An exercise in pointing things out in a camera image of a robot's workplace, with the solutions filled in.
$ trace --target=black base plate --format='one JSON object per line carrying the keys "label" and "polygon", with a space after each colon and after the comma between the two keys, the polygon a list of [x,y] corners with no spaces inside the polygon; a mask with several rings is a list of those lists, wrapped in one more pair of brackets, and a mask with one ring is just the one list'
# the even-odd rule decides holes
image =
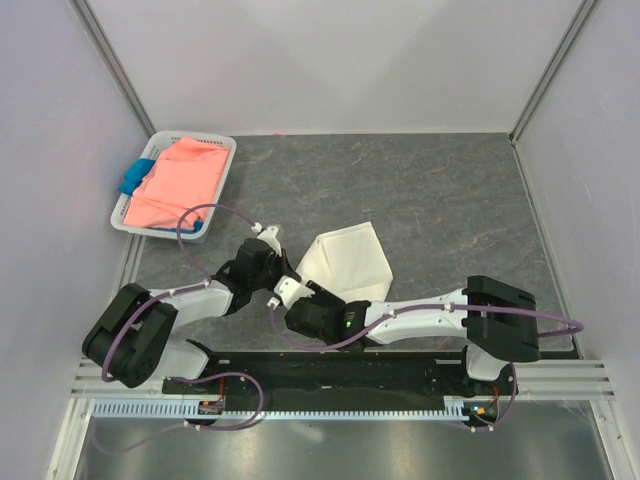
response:
{"label": "black base plate", "polygon": [[[265,411],[441,410],[444,396],[511,394],[505,367],[495,382],[471,380],[462,352],[229,352],[217,353],[203,376],[222,372],[252,375],[265,393]],[[165,394],[218,394],[218,382],[185,385],[165,381]],[[225,378],[226,408],[253,410],[251,382]]]}

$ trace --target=white wall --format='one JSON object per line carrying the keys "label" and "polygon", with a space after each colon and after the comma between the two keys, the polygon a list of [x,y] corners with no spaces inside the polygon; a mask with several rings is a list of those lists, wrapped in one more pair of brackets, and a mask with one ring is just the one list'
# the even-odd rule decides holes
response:
{"label": "white wall", "polygon": [[42,478],[125,236],[108,223],[144,136],[65,0],[0,15],[0,476]]}
{"label": "white wall", "polygon": [[520,144],[581,343],[640,445],[640,3],[600,2]]}
{"label": "white wall", "polygon": [[579,0],[90,0],[158,129],[506,132]]}

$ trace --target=pink cloth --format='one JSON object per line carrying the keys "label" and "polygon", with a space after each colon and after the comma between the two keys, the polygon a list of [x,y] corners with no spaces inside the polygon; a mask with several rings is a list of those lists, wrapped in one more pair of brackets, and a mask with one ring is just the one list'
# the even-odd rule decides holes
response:
{"label": "pink cloth", "polygon": [[[131,227],[176,228],[189,208],[211,203],[222,177],[229,149],[182,137],[160,154],[136,188],[124,224]],[[190,213],[182,228],[193,230],[208,209]]]}

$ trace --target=gray marble surface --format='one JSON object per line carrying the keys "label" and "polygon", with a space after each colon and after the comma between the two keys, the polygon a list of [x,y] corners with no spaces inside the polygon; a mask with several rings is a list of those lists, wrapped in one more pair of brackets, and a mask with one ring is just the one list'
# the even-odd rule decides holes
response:
{"label": "gray marble surface", "polygon": [[[532,292],[560,312],[549,266],[506,134],[239,137],[220,203],[279,224],[295,267],[320,233],[371,221],[394,274],[390,301],[431,297],[488,275]],[[211,271],[235,257],[247,225],[216,212],[190,251]],[[202,275],[175,241],[147,239],[137,281],[147,288]],[[266,292],[235,315],[179,329],[214,350],[289,350],[272,331]],[[541,330],[557,328],[540,323]],[[289,332],[293,338],[309,341]],[[425,338],[387,349],[457,350],[464,340]],[[569,349],[568,338],[544,349]]]}

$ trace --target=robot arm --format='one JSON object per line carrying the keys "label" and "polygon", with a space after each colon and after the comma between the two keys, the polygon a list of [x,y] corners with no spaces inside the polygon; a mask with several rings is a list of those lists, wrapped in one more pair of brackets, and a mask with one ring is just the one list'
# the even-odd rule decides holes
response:
{"label": "robot arm", "polygon": [[[253,292],[267,289],[286,308],[287,327],[331,345],[364,329],[367,334],[350,348],[364,349],[406,338],[454,336],[470,340],[465,364],[470,378],[496,379],[509,362],[540,358],[535,319],[518,315],[449,310],[424,310],[420,305],[497,305],[535,309],[534,297],[488,277],[469,277],[467,287],[438,297],[407,302],[345,303],[312,281],[303,283],[287,261],[268,227],[249,238],[210,281],[173,296],[172,290],[146,290],[137,284],[123,287],[86,337],[82,351],[103,366],[116,335],[132,314],[151,297],[169,293],[147,308],[115,350],[109,373],[130,388],[156,375],[198,378],[209,355],[196,342],[170,339],[173,329],[207,317],[230,315],[249,303]],[[383,315],[390,318],[374,328]]]}
{"label": "robot arm", "polygon": [[[331,345],[362,330],[366,335],[355,348],[386,345],[407,338],[452,336],[470,340],[465,349],[467,375],[493,381],[510,362],[540,359],[536,320],[521,315],[479,314],[447,308],[447,305],[493,305],[535,310],[530,293],[489,277],[469,277],[467,287],[433,298],[407,302],[344,303],[319,285],[301,285],[283,278],[274,293],[289,308],[285,315],[290,330],[319,338]],[[427,310],[424,305],[443,305]],[[378,323],[381,317],[388,320]]]}
{"label": "robot arm", "polygon": [[82,353],[103,366],[116,336],[131,316],[153,297],[169,294],[146,308],[115,350],[109,374],[129,388],[160,376],[197,378],[208,362],[208,352],[195,342],[170,339],[180,326],[207,317],[230,315],[251,300],[253,292],[273,290],[283,275],[297,277],[286,251],[276,238],[278,227],[268,227],[257,238],[248,238],[236,258],[225,263],[210,281],[174,290],[146,290],[137,284],[124,286],[113,298],[82,344]]}

